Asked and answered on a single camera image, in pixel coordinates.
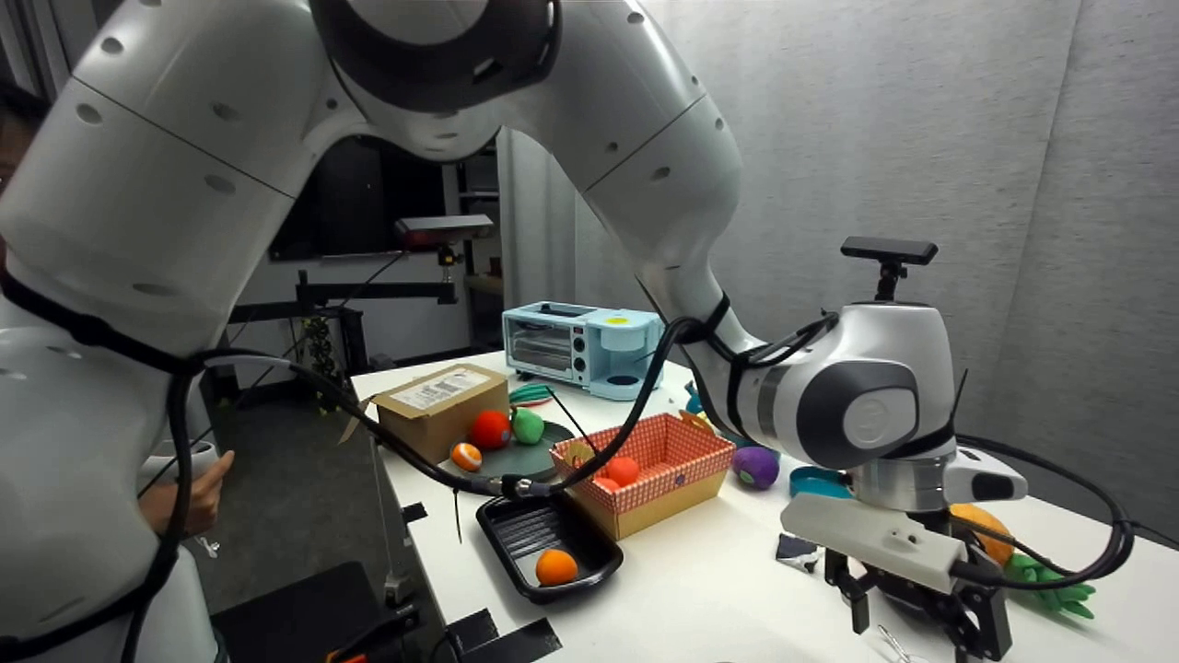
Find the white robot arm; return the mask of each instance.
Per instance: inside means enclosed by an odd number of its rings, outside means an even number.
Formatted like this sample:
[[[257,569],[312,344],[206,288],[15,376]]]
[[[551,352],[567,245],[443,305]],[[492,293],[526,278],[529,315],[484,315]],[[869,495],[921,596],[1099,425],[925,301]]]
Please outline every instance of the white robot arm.
[[[142,580],[156,538],[131,477],[165,434],[169,386],[138,359],[77,344],[18,293],[157,354],[199,354],[336,139],[459,160],[506,125],[558,154],[652,305],[701,322],[686,354],[723,427],[856,472],[858,500],[799,498],[787,526],[954,591],[960,541],[928,535],[899,553],[895,538],[921,530],[905,514],[1023,487],[946,434],[954,373],[939,315],[846,305],[787,352],[743,331],[707,266],[736,206],[736,139],[632,0],[138,0],[102,28],[0,204],[6,654],[125,648],[123,619],[53,648],[18,641],[96,614]],[[173,569],[138,648],[212,661],[190,560]]]

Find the plastic container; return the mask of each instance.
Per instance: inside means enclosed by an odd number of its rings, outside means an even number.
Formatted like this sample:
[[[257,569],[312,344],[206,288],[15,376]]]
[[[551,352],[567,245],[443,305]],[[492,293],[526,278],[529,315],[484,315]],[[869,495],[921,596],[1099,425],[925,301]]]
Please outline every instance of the plastic container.
[[[538,606],[597,591],[621,569],[621,551],[567,495],[485,500],[480,505],[480,526],[513,587]],[[581,575],[564,587],[540,587],[533,569],[546,551],[571,553]]]
[[[588,434],[597,449],[616,438],[616,427]],[[551,470],[576,472],[581,438],[551,446]],[[619,449],[640,466],[629,487],[609,487],[597,477],[577,482],[576,500],[602,524],[616,541],[671,521],[683,510],[711,500],[734,466],[734,446],[701,425],[678,417],[647,417],[632,427]]]
[[[835,472],[825,472],[825,470],[787,472],[787,498],[795,498],[795,495],[820,495],[820,498],[852,500],[846,478],[841,478]]]

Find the table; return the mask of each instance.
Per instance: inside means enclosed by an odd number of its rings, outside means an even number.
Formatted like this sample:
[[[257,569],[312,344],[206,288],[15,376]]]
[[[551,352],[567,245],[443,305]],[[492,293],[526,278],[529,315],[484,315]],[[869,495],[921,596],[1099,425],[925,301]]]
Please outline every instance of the table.
[[[500,354],[459,363],[510,373]],[[449,363],[354,376],[354,391],[368,398],[443,366]],[[683,408],[686,385],[688,373],[667,366],[643,413]],[[561,398],[585,433],[616,427],[629,408],[629,401],[597,401],[576,386],[561,386]],[[558,406],[540,406],[538,417],[567,425]],[[443,614],[454,624],[485,607],[506,635],[549,619],[564,641],[549,656],[558,663],[954,661],[939,629],[901,619],[879,594],[872,594],[872,625],[856,638],[834,587],[774,560],[784,487],[743,495],[725,478],[716,500],[621,538],[628,563],[602,594],[538,607],[513,591],[492,560],[474,524],[484,498],[459,495],[454,515],[454,495],[406,460],[387,457],[387,477],[402,505],[424,500],[431,514],[411,524],[411,538]],[[1034,498],[991,514],[1016,538],[1073,569],[1088,563],[1108,530]],[[1179,553],[1140,538],[1131,563],[1099,584],[1092,624],[1054,624],[1011,606],[1014,648],[1007,661],[1175,661],[1172,600],[1179,600]]]

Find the orange container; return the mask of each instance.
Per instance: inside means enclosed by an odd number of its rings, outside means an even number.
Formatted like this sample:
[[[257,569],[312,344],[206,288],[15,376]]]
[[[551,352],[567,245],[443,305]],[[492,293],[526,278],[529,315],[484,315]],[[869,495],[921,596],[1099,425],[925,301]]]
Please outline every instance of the orange container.
[[[619,427],[588,434],[593,449],[605,449]],[[632,427],[619,449],[640,466],[636,482],[612,487],[597,477],[577,482],[576,500],[619,541],[643,530],[688,505],[720,495],[734,446],[707,427],[686,425],[678,417],[647,417]],[[551,446],[551,470],[576,472],[585,460],[585,444],[567,438]]]

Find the cardboard box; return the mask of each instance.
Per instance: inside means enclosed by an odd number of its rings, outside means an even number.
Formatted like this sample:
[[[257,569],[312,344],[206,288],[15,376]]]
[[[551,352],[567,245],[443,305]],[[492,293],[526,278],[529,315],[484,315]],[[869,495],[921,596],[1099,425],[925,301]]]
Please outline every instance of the cardboard box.
[[[612,433],[588,434],[597,449],[616,438]],[[683,510],[711,500],[734,466],[734,444],[678,417],[647,417],[619,449],[640,466],[636,482],[605,487],[597,477],[571,487],[576,500],[619,541]],[[585,460],[585,444],[567,438],[551,446],[558,472],[576,472]]]
[[[468,438],[474,413],[510,413],[510,376],[480,366],[449,366],[377,393],[372,406],[391,434],[406,438],[416,452],[438,466],[458,444]]]

